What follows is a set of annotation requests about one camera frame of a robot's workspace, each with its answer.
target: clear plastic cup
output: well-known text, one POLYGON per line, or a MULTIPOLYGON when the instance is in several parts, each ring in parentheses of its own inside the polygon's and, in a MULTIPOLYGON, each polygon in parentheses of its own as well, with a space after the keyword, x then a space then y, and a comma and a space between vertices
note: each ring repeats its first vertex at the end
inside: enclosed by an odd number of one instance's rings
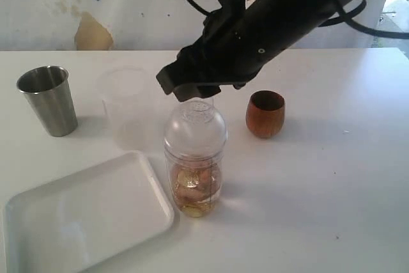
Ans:
POLYGON ((112 70, 97 80, 113 139, 123 150, 143 150, 146 146, 145 84, 146 72, 134 67, 112 70))

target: clear plastic bottle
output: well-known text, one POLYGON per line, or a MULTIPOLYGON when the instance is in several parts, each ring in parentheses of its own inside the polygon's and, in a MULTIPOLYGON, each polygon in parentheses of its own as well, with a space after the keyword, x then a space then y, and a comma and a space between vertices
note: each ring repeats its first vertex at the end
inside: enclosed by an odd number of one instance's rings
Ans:
POLYGON ((213 210, 222 187, 226 123, 212 100, 189 100, 171 114, 165 127, 167 170, 178 208, 191 217, 213 210))

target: metal tumbler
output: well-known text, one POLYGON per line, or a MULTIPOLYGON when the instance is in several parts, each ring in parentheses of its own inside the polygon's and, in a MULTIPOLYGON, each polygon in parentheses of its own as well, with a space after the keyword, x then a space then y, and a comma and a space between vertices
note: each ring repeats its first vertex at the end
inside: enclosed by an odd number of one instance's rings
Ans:
POLYGON ((64 68, 43 66, 30 70, 20 77, 17 87, 50 135, 63 137, 77 128, 68 72, 64 68))

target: brown wooden cup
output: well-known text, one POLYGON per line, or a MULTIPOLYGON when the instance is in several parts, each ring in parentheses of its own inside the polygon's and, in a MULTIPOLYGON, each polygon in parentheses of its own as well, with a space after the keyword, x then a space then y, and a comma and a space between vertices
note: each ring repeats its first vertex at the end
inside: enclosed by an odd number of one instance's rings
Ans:
POLYGON ((268 139, 275 136, 284 124, 286 103, 273 91, 259 91, 251 95, 247 107, 246 124, 257 137, 268 139))

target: white wall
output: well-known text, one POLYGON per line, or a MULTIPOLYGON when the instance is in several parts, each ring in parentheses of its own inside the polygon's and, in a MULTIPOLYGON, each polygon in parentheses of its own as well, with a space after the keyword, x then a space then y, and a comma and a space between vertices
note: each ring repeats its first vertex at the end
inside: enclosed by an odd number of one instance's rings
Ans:
MULTIPOLYGON (((207 9, 216 0, 197 0, 207 9)), ((361 19, 375 26, 384 0, 369 0, 361 19)), ((203 16, 185 0, 0 0, 0 50, 71 50, 80 12, 90 12, 114 39, 113 49, 180 49, 202 31, 203 16)), ((296 47, 366 47, 371 38, 348 26, 317 29, 296 47)))

